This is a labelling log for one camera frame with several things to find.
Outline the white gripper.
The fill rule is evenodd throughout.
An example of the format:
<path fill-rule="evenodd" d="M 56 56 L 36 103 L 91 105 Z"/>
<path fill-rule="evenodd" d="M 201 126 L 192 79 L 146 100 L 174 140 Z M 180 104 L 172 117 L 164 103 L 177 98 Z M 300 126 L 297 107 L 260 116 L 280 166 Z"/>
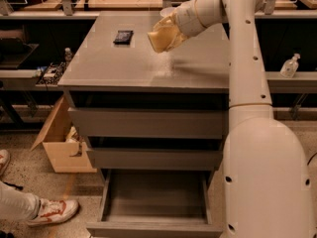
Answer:
<path fill-rule="evenodd" d="M 199 0 L 190 0 L 178 6 L 175 14 L 170 13 L 159 20 L 154 25 L 153 31 L 165 33 L 164 50 L 169 52 L 179 47 L 188 37 L 195 37 L 203 32 L 207 28 L 207 20 L 208 8 L 204 6 L 204 3 Z"/>

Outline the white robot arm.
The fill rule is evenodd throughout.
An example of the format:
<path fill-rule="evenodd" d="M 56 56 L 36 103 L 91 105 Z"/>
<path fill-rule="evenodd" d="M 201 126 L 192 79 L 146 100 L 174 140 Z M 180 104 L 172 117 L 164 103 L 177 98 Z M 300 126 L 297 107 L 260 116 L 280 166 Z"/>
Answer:
<path fill-rule="evenodd" d="M 190 0 L 156 23 L 168 52 L 216 23 L 229 26 L 229 134 L 223 154 L 226 238 L 316 238 L 311 183 L 296 135 L 275 120 L 255 24 L 263 0 Z"/>

